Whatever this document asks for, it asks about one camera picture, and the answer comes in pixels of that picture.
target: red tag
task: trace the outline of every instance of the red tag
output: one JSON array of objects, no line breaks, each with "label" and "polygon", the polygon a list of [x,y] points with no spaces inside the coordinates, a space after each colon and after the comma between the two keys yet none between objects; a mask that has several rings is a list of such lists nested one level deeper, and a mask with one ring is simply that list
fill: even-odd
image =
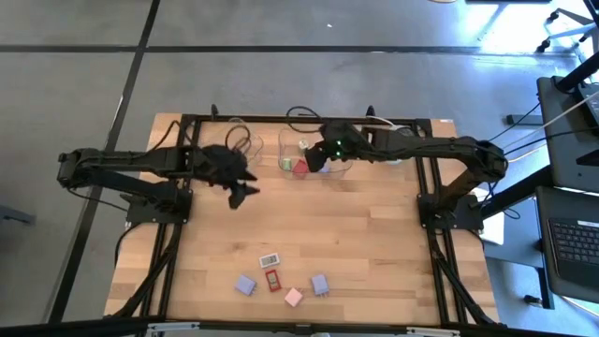
[{"label": "red tag", "polygon": [[267,271],[266,280],[269,282],[270,291],[277,291],[281,289],[281,283],[279,282],[277,271]]}]

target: gray floor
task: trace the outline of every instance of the gray floor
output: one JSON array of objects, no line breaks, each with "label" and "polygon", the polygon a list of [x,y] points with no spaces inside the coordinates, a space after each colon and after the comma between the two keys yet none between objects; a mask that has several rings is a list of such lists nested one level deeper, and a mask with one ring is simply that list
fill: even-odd
[{"label": "gray floor", "polygon": [[[3,1],[0,44],[137,45],[150,3]],[[117,147],[144,149],[157,112],[206,113],[212,103],[225,114],[283,114],[301,104],[328,116],[361,116],[372,104],[380,116],[449,118],[462,135],[492,137],[506,114],[536,104],[536,78],[563,75],[578,64],[562,53],[573,46],[570,38],[554,43],[553,55],[532,55],[548,30],[570,24],[544,25],[553,6],[163,1],[151,45],[453,46],[480,47],[484,54],[146,54]],[[0,227],[0,326],[44,319],[82,205],[55,182],[57,155],[103,146],[132,58],[0,53],[0,204],[37,216],[33,227]],[[540,152],[512,165],[501,187],[546,160]],[[103,197],[121,202],[114,194]],[[100,206],[66,319],[102,315],[123,222],[121,213]],[[567,304],[555,311],[524,306],[519,297],[534,292],[533,270],[490,261],[489,272],[501,319],[510,327],[599,335],[596,321]],[[544,324],[548,320],[566,323]]]}]

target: chair leg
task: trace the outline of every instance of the chair leg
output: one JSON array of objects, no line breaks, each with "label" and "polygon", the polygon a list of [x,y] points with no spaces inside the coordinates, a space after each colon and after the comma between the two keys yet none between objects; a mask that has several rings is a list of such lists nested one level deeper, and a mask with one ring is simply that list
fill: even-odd
[{"label": "chair leg", "polygon": [[565,32],[561,32],[561,33],[558,33],[558,34],[550,35],[548,37],[548,39],[554,39],[554,38],[558,38],[558,37],[571,37],[571,36],[574,36],[576,34],[587,34],[593,28],[595,28],[595,23],[589,23],[589,24],[583,25],[582,27],[578,27],[576,29],[572,29],[572,30],[569,30],[569,31],[565,31]]},{"label": "chair leg", "polygon": [[546,40],[543,40],[538,47],[536,47],[536,52],[545,52],[545,49],[547,49],[550,45],[551,41],[549,38],[547,38]]},{"label": "chair leg", "polygon": [[587,38],[589,38],[590,36],[592,36],[593,34],[595,34],[597,32],[597,27],[592,28],[591,30],[589,30],[587,33],[585,33],[578,42],[582,43],[584,42]]},{"label": "chair leg", "polygon": [[539,287],[541,289],[541,301],[543,309],[553,310],[555,304],[553,303],[553,293],[549,289],[549,283],[547,279],[547,272],[545,268],[539,268],[536,270],[539,276]]},{"label": "chair leg", "polygon": [[589,24],[589,23],[593,23],[592,19],[589,19],[587,17],[584,17],[582,15],[573,13],[569,10],[565,10],[562,8],[557,8],[554,12],[551,13],[551,15],[548,18],[549,22],[552,22],[553,20],[557,19],[559,14],[562,13],[563,15],[567,16],[568,18],[574,20],[575,22],[578,22],[580,24]]}]

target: wooden table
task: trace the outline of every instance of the wooden table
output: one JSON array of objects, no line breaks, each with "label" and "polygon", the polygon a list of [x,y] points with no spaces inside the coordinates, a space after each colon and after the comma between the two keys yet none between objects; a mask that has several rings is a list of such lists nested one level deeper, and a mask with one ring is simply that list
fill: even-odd
[{"label": "wooden table", "polygon": [[[156,115],[149,147],[173,119],[181,114]],[[277,162],[278,135],[287,126],[248,125],[264,140],[262,159],[250,169],[261,192],[231,211],[228,192],[192,183],[193,209],[183,227],[168,318],[439,324],[429,248],[416,208],[415,160],[395,166],[356,161],[340,180],[290,180]],[[200,144],[226,126],[202,123]],[[432,127],[437,137],[456,136],[452,121],[433,120]],[[173,146],[176,138],[173,130],[164,146]],[[456,160],[439,164],[444,184],[464,170]],[[152,174],[141,178],[157,180]],[[156,228],[141,225],[124,239],[106,314],[120,309],[146,276]],[[486,314],[497,319],[480,241],[467,231],[452,233],[461,280]],[[283,289],[270,293],[258,258],[274,252],[282,260],[276,270]],[[310,278],[318,273],[327,275],[328,298],[311,290]],[[252,297],[234,289],[240,274],[257,281]],[[151,313],[157,312],[160,280],[157,284]],[[296,308],[284,301],[290,287],[306,289]],[[456,320],[447,281],[446,295]]]}]

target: blue block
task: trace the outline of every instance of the blue block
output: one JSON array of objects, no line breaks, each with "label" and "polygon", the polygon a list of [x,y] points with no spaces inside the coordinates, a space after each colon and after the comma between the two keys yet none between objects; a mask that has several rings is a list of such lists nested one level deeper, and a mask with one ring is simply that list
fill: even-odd
[{"label": "blue block", "polygon": [[240,279],[237,280],[237,284],[235,285],[235,288],[237,290],[239,290],[240,292],[242,292],[243,294],[245,294],[247,296],[252,295],[252,291],[254,291],[255,287],[256,287],[256,282],[245,275],[241,275]]},{"label": "blue block", "polygon": [[314,287],[314,294],[316,296],[329,292],[329,284],[327,284],[327,278],[323,274],[312,278],[312,286]]}]

